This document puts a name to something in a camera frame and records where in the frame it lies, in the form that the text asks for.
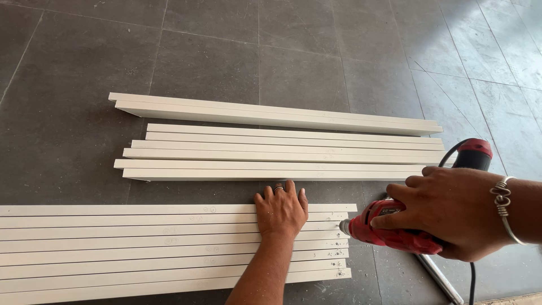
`right hand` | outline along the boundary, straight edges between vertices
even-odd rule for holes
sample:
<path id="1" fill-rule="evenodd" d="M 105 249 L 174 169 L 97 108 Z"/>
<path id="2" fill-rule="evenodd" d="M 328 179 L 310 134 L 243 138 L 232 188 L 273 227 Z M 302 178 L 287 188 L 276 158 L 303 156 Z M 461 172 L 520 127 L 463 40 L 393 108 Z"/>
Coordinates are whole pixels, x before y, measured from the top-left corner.
<path id="1" fill-rule="evenodd" d="M 502 176 L 466 168 L 425 167 L 423 177 L 411 176 L 406 186 L 388 185 L 386 191 L 406 210 L 375 217 L 374 228 L 417 229 L 449 244 L 445 258 L 474 262 L 513 243 L 507 235 L 489 190 Z"/>

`wire bangle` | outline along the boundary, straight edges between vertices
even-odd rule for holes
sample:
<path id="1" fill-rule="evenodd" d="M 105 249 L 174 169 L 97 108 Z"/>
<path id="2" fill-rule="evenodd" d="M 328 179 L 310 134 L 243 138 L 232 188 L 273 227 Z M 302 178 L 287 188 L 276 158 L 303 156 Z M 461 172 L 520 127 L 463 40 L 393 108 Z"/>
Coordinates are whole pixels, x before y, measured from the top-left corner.
<path id="1" fill-rule="evenodd" d="M 516 179 L 516 178 L 512 176 L 502 178 L 502 180 L 497 182 L 497 184 L 495 184 L 495 187 L 490 189 L 489 192 L 497 195 L 497 197 L 495 198 L 497 213 L 499 214 L 499 216 L 501 216 L 502 223 L 505 226 L 506 233 L 508 233 L 508 236 L 510 236 L 510 238 L 513 241 L 515 241 L 516 243 L 520 245 L 527 245 L 526 243 L 522 242 L 521 240 L 519 240 L 519 238 L 517 238 L 514 235 L 514 233 L 512 232 L 512 229 L 510 228 L 510 224 L 508 224 L 508 219 L 506 218 L 508 216 L 508 210 L 506 209 L 506 207 L 510 205 L 510 198 L 508 198 L 507 196 L 509 196 L 512 193 L 510 192 L 509 189 L 506 188 L 506 181 L 510 179 Z"/>

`red power drill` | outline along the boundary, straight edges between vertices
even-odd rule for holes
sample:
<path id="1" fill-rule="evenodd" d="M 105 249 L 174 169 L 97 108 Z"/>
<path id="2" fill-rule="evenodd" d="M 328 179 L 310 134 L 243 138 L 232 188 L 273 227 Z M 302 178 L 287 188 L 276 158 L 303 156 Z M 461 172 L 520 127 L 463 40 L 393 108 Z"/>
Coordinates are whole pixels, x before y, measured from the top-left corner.
<path id="1" fill-rule="evenodd" d="M 452 167 L 474 168 L 487 171 L 493 153 L 487 141 L 471 138 L 459 142 L 444 156 L 441 167 L 449 156 L 457 150 L 458 155 Z M 397 200 L 378 200 L 369 204 L 361 215 L 340 222 L 340 230 L 362 242 L 388 246 L 415 254 L 437 254 L 442 251 L 443 241 L 421 230 L 385 230 L 371 227 L 376 216 L 405 210 L 404 203 Z"/>

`metal pipe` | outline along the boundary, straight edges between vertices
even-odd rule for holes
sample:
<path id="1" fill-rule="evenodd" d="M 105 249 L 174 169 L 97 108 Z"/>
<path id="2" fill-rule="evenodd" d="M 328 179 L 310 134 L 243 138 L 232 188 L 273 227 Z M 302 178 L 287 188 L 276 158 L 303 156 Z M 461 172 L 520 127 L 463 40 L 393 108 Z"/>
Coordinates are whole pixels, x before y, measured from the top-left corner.
<path id="1" fill-rule="evenodd" d="M 446 276 L 440 271 L 435 262 L 426 254 L 416 254 L 422 265 L 425 267 L 427 272 L 431 274 L 431 277 L 435 280 L 438 286 L 444 291 L 446 296 L 454 303 L 455 305 L 463 305 L 463 298 L 457 293 L 454 287 L 448 282 Z"/>

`white wooden slat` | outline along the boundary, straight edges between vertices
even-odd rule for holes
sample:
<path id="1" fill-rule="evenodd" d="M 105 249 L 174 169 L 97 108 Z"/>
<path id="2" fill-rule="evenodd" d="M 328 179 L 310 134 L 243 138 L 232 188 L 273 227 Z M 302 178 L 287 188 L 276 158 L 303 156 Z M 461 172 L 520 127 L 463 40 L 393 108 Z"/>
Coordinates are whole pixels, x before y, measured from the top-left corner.
<path id="1" fill-rule="evenodd" d="M 372 120 L 372 121 L 377 121 L 377 122 L 393 122 L 393 123 L 438 126 L 436 121 L 425 120 L 425 119 L 398 118 L 398 117 L 363 115 L 363 114 L 358 114 L 358 113 L 332 112 L 332 111 L 238 104 L 238 103 L 225 103 L 225 102 L 220 102 L 220 101 L 197 100 L 197 99 L 142 96 L 138 94 L 127 94 L 127 93 L 111 92 L 109 93 L 109 100 L 112 100 L 112 101 L 128 100 L 128 101 L 140 101 L 140 102 L 145 102 L 145 103 L 170 104 L 170 105 L 181 105 L 181 106 L 198 106 L 198 107 L 210 107 L 210 108 L 218 108 L 218 109 L 258 111 L 258 112 L 282 113 L 282 114 L 316 116 L 316 117 L 326 117 L 326 118 L 332 117 L 332 118 L 345 118 L 345 119 L 358 119 L 358 120 Z"/>
<path id="2" fill-rule="evenodd" d="M 260 243 L 0 253 L 0 266 L 255 253 Z M 348 248 L 348 239 L 296 240 L 294 251 Z"/>
<path id="3" fill-rule="evenodd" d="M 443 131 L 440 126 L 430 125 L 288 115 L 258 111 L 142 103 L 137 101 L 117 100 L 115 107 L 139 117 L 149 118 L 375 132 L 380 134 L 413 136 L 425 136 Z"/>
<path id="4" fill-rule="evenodd" d="M 132 148 L 150 148 L 150 149 L 258 151 L 258 152 L 263 152 L 263 153 L 416 156 L 416 157 L 439 157 L 439 158 L 442 158 L 446 154 L 445 151 L 434 151 L 434 150 L 231 144 L 231 143 L 153 141 L 153 140 L 133 140 L 131 147 Z"/>
<path id="5" fill-rule="evenodd" d="M 301 231 L 295 240 L 344 238 L 349 238 L 349 236 L 337 230 Z M 0 242 L 0 253 L 245 244 L 259 243 L 260 241 L 261 235 L 259 233 L 11 240 Z"/>
<path id="6" fill-rule="evenodd" d="M 337 221 L 346 212 L 309 212 L 308 221 Z M 256 223 L 256 214 L 183 214 L 183 215 L 100 215 L 100 216 L 32 216 L 5 217 L 0 228 L 54 228 L 97 226 L 148 226 L 189 224 Z"/>
<path id="7" fill-rule="evenodd" d="M 231 143 L 231 144 L 262 144 L 262 145 L 297 145 L 318 147 L 349 147 L 349 148 L 377 148 L 377 149 L 412 149 L 412 150 L 444 150 L 443 144 L 425 143 L 394 143 L 345 141 L 339 139 L 310 139 L 310 138 L 281 138 L 281 137 L 253 137 L 235 135 L 204 135 L 180 134 L 173 132 L 147 132 L 146 140 Z"/>
<path id="8" fill-rule="evenodd" d="M 346 267 L 346 260 L 324 259 L 291 262 L 288 272 L 331 270 Z M 186 279 L 241 276 L 247 265 L 211 266 L 205 268 L 149 270 L 86 274 L 55 277 L 18 278 L 0 280 L 0 294 L 20 291 L 95 287 L 108 285 L 182 281 Z"/>
<path id="9" fill-rule="evenodd" d="M 338 230 L 339 221 L 308 221 L 302 231 Z M 206 224 L 176 226 L 113 226 L 113 227 L 58 227 L 4 228 L 0 240 L 67 239 L 94 237 L 167 236 L 192 234 L 224 234 L 259 232 L 258 224 Z"/>
<path id="10" fill-rule="evenodd" d="M 338 171 L 410 171 L 421 172 L 425 166 L 412 164 L 343 164 L 294 162 L 242 162 L 116 159 L 114 168 L 170 169 L 259 169 L 259 170 L 338 170 Z"/>
<path id="11" fill-rule="evenodd" d="M 397 142 L 417 144 L 442 144 L 439 138 L 405 137 L 405 136 L 381 136 L 381 135 L 360 135 L 345 134 L 340 132 L 317 132 L 317 131 L 296 131 L 256 128 L 230 128 L 213 126 L 194 125 L 173 125 L 153 124 L 147 125 L 147 131 L 155 132 L 176 132 L 181 134 L 207 134 L 207 135 L 229 135 L 229 136 L 252 136 L 252 137 L 276 137 L 276 138 L 299 138 L 299 139 L 328 139 L 362 142 Z"/>
<path id="12" fill-rule="evenodd" d="M 290 272 L 286 283 L 305 281 L 323 281 L 327 279 L 351 278 L 350 268 L 340 270 L 318 270 Z M 154 282 L 141 284 L 110 285 L 87 288 L 58 290 L 38 290 L 23 293 L 7 293 L 0 295 L 3 305 L 30 305 L 38 303 L 67 302 L 77 300 L 93 300 L 122 296 L 179 293 L 210 289 L 233 288 L 240 277 L 220 277 L 210 279 L 189 279 L 185 281 Z"/>
<path id="13" fill-rule="evenodd" d="M 125 168 L 124 178 L 144 181 L 404 181 L 416 171 L 316 171 Z"/>
<path id="14" fill-rule="evenodd" d="M 348 249 L 292 252 L 292 261 L 348 257 Z M 246 265 L 254 253 L 0 267 L 0 279 Z"/>
<path id="15" fill-rule="evenodd" d="M 356 212 L 356 204 L 309 204 L 310 212 Z M 156 215 L 156 214 L 242 214 L 256 213 L 251 205 L 0 205 L 6 216 Z"/>
<path id="16" fill-rule="evenodd" d="M 293 154 L 286 152 L 216 151 L 125 148 L 123 157 L 156 160 L 263 161 L 263 162 L 323 162 L 438 165 L 439 157 L 372 156 L 338 154 Z"/>

